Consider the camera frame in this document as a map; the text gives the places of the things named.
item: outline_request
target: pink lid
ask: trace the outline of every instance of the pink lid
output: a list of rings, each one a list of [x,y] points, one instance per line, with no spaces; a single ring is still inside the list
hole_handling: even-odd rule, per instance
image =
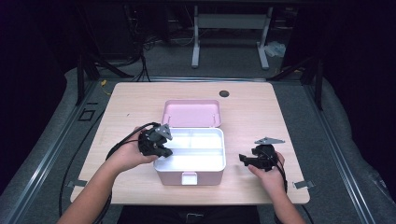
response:
[[[168,100],[163,111],[163,124],[173,128],[209,128],[221,124],[217,100]]]

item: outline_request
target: wooden table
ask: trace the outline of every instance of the wooden table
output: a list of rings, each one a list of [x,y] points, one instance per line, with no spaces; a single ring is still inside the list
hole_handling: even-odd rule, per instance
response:
[[[220,91],[228,91],[221,97]],[[90,180],[105,161],[107,152],[134,127],[161,122],[164,104],[170,99],[215,99],[219,101],[226,151],[226,168],[218,186],[165,186],[153,164],[140,165],[122,173],[113,188],[112,203],[220,205],[271,203],[259,179],[239,160],[238,155],[254,157],[254,141],[267,137],[282,139],[275,144],[285,157],[289,197],[293,203],[307,203],[307,189],[296,189],[292,182],[304,180],[274,89],[263,82],[151,82],[119,83],[93,139],[79,175]],[[75,187],[71,200],[81,192]]]

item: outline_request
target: pink box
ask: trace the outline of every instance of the pink box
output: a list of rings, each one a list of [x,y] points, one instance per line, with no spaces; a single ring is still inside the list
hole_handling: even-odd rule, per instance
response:
[[[224,134],[216,100],[169,100],[163,124],[170,126],[173,151],[154,162],[164,185],[218,185],[226,165]]]

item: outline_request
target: person's left hand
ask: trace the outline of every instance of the person's left hand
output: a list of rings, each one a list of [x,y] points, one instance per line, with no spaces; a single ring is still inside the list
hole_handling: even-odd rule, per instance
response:
[[[111,163],[119,173],[132,169],[140,164],[150,163],[158,159],[158,156],[155,155],[143,156],[143,154],[139,151],[137,140],[141,132],[137,132],[136,134],[132,135],[128,140],[126,140],[132,142],[122,145],[106,161]]]

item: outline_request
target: person's lap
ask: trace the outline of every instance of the person's lap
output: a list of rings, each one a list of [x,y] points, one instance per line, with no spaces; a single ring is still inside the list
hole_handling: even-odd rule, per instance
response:
[[[123,207],[119,224],[260,224],[257,207],[233,206],[135,206]]]

